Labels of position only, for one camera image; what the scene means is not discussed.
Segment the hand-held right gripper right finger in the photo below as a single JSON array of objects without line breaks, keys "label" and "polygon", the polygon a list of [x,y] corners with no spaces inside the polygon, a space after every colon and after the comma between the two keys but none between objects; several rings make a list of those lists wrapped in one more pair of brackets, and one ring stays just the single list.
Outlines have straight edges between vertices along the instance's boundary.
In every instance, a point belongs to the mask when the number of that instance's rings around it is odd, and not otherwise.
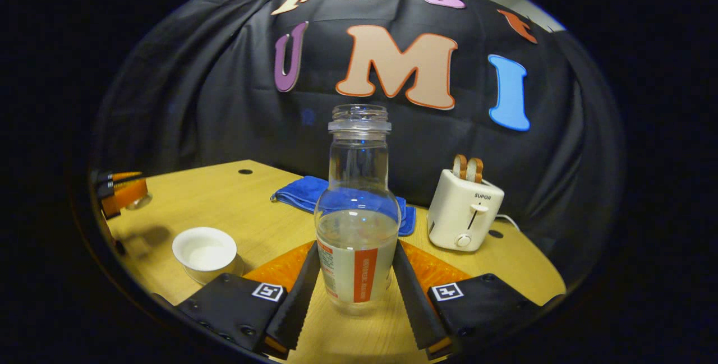
[{"label": "hand-held right gripper right finger", "polygon": [[393,270],[416,345],[431,360],[497,343],[563,298],[539,305],[495,274],[471,277],[405,241],[397,243]]}]

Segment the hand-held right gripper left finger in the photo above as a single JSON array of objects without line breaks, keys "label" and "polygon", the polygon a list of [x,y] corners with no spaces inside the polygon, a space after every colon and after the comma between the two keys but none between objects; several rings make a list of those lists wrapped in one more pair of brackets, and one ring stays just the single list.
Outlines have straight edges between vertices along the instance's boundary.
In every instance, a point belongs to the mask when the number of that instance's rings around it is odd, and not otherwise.
[{"label": "hand-held right gripper left finger", "polygon": [[307,242],[243,277],[219,275],[177,310],[234,346],[284,360],[297,348],[319,270],[317,244]]}]

